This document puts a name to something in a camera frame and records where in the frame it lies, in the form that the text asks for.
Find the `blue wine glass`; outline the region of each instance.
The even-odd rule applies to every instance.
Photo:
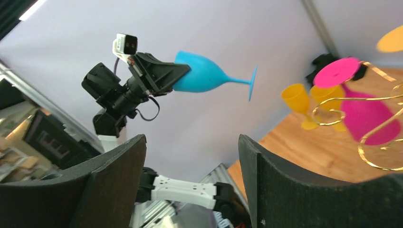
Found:
[[[174,63],[187,64],[190,71],[179,79],[174,85],[175,91],[202,93],[215,89],[227,82],[235,82],[249,85],[249,100],[252,97],[253,84],[258,67],[255,70],[250,81],[233,78],[210,59],[201,55],[180,51],[176,55]]]

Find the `white backdrop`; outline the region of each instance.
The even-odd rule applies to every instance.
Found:
[[[259,140],[288,114],[282,89],[303,82],[312,59],[326,51],[295,0],[49,0],[0,42],[0,58],[93,131],[100,106],[80,83],[98,62],[113,68],[116,33],[137,36],[139,51],[161,61],[186,50],[244,79],[258,65],[250,102],[246,85],[225,84],[203,94],[172,92],[158,98],[154,121],[129,120],[130,137],[147,136],[145,165],[189,181],[234,162],[240,133]],[[117,74],[126,81],[122,63]],[[157,110],[152,103],[139,108],[147,116]]]
[[[402,0],[313,0],[342,57],[354,56],[384,67],[403,67],[403,52],[380,53],[375,46],[403,25]]]

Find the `wine glass stem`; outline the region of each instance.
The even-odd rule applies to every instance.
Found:
[[[230,77],[230,82],[243,83],[243,84],[249,84],[250,83],[250,81],[248,81],[248,80],[239,79],[239,78],[233,78],[233,77]]]

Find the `yellow plastic glass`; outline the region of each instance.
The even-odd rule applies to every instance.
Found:
[[[331,88],[319,88],[314,85],[310,91],[311,96],[314,98],[316,102],[319,104],[327,99],[336,98],[336,97],[344,97],[345,93],[344,90],[340,85],[336,85]],[[324,103],[320,107],[324,110],[330,111],[330,109],[340,110],[341,109],[341,100],[332,100]],[[332,127],[338,132],[345,132],[347,128],[344,126],[343,122],[336,123],[332,125]]]
[[[376,45],[376,49],[384,53],[403,51],[403,25],[384,35]]]
[[[312,130],[318,127],[310,115],[308,115],[310,99],[303,84],[290,85],[281,93],[281,98],[291,110],[305,116],[305,120],[301,124],[303,129]]]

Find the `yellow cup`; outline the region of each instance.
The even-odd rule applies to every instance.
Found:
[[[291,110],[297,113],[301,113],[306,117],[301,124],[301,127],[303,129],[312,130],[318,127],[318,125],[312,120],[310,115],[307,114],[310,99],[303,84],[290,85],[281,93],[281,98],[285,101],[285,103]]]
[[[310,90],[310,94],[318,104],[327,99],[336,97],[345,97],[344,90],[340,85],[336,85],[331,88],[319,88],[316,85],[314,85]],[[341,103],[342,103],[341,100],[331,100],[322,104],[320,108],[327,111],[330,111],[331,109],[340,110]],[[339,132],[347,131],[347,128],[344,126],[342,122],[336,123],[335,125],[333,125],[333,128]]]

